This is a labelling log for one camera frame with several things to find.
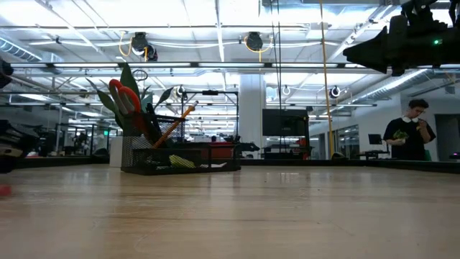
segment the column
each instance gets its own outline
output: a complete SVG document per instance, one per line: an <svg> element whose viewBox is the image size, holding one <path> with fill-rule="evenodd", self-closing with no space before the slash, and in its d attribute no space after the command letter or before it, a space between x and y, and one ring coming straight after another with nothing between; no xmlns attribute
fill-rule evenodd
<svg viewBox="0 0 460 259"><path fill-rule="evenodd" d="M239 84L239 135L242 142L253 142L260 151L247 152L261 159L265 139L262 136L262 109L265 109L265 81L263 75L241 75Z"/></svg>

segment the scissors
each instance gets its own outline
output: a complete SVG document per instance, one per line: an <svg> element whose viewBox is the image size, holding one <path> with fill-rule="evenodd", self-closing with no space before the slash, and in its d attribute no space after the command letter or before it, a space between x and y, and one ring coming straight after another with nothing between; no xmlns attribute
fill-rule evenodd
<svg viewBox="0 0 460 259"><path fill-rule="evenodd" d="M120 81L112 79L109 82L109 90L116 106L123 115L132 115L134 126L152 143L150 131L143 120L141 113L141 101L136 93L130 88L123 86Z"/></svg>

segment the table surface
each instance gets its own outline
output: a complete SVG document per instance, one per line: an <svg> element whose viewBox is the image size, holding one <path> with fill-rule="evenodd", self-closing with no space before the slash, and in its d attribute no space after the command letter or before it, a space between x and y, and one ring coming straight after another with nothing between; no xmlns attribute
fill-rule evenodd
<svg viewBox="0 0 460 259"><path fill-rule="evenodd" d="M243 167L138 176L107 165L0 176L2 258L459 258L460 176Z"/></svg>

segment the yellow-green object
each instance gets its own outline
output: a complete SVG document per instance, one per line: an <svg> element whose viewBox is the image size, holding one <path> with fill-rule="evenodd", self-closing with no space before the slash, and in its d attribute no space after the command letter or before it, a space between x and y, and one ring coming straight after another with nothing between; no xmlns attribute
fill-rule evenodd
<svg viewBox="0 0 460 259"><path fill-rule="evenodd" d="M195 168L195 164L192 161L176 155L170 155L170 162L174 168Z"/></svg>
<svg viewBox="0 0 460 259"><path fill-rule="evenodd" d="M396 140L405 140L409 138L409 135L406 132L402 132L400 129L398 129L394 134L393 138Z"/></svg>
<svg viewBox="0 0 460 259"><path fill-rule="evenodd" d="M431 154L428 150L425 150L425 161L431 161Z"/></svg>

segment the black t-shirt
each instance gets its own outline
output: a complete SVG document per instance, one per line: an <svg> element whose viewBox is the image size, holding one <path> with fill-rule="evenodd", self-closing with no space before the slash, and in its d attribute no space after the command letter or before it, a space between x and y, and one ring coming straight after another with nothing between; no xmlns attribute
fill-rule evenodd
<svg viewBox="0 0 460 259"><path fill-rule="evenodd" d="M436 138L430 125L426 129L430 134L430 141ZM405 144L401 146L392 146L392 157L401 160L425 160L425 143L420 134L420 127L417 122L404 122L402 118L392 120L385 130L383 140L396 140L397 131L404 132L408 137Z"/></svg>

